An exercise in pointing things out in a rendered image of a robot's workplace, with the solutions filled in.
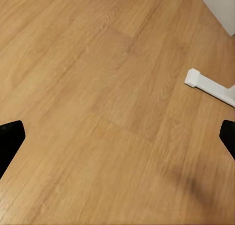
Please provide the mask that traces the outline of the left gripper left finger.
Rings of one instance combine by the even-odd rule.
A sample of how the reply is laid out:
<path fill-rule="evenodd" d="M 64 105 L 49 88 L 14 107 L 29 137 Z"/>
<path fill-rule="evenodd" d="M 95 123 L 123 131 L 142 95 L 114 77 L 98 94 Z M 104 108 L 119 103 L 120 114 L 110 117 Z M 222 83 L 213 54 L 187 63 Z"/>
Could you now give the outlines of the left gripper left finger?
<path fill-rule="evenodd" d="M 21 120 L 0 125 L 0 179 L 25 139 Z"/>

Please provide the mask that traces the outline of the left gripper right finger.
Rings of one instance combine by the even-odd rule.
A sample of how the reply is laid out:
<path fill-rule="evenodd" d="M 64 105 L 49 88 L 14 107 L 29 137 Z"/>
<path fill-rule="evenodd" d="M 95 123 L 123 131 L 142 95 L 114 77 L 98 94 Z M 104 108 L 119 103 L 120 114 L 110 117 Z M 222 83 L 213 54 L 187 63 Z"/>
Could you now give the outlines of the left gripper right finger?
<path fill-rule="evenodd" d="M 220 128 L 219 138 L 229 150 L 235 160 L 235 122 L 223 120 Z"/>

